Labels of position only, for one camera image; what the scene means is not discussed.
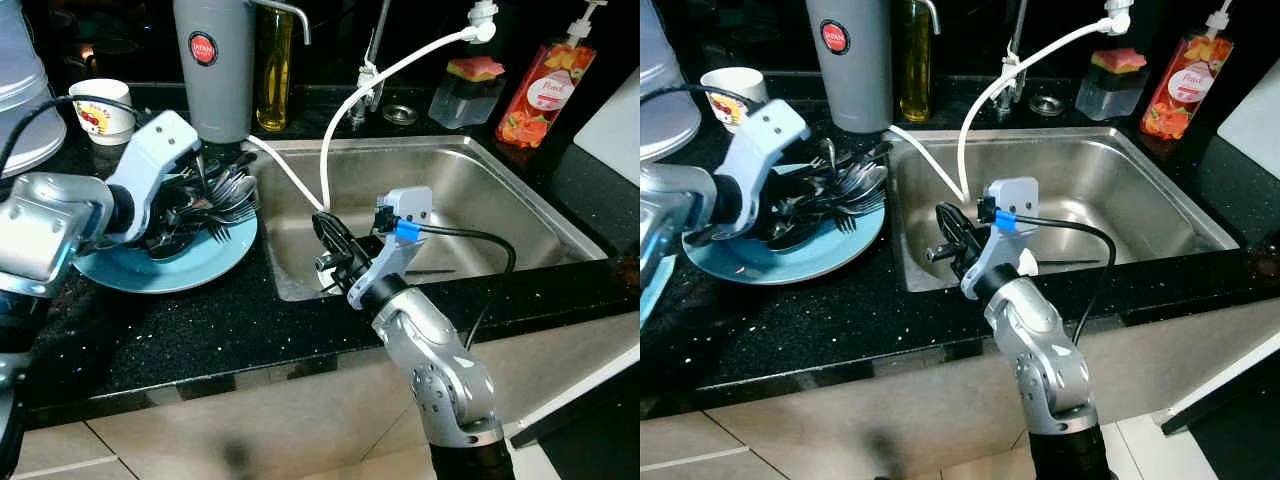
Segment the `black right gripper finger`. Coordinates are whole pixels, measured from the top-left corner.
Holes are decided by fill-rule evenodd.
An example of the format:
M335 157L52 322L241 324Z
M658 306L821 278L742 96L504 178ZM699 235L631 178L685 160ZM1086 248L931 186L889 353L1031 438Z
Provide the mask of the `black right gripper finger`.
M979 233L957 205L943 202L943 238L947 242L978 242Z
M328 211L321 211L321 243L328 252L362 251L346 224Z
M326 252L347 255L347 227L339 218L326 211L317 211L312 214L311 223Z
M961 248L964 234L963 210L951 202L938 202L934 207L934 216L946 243Z

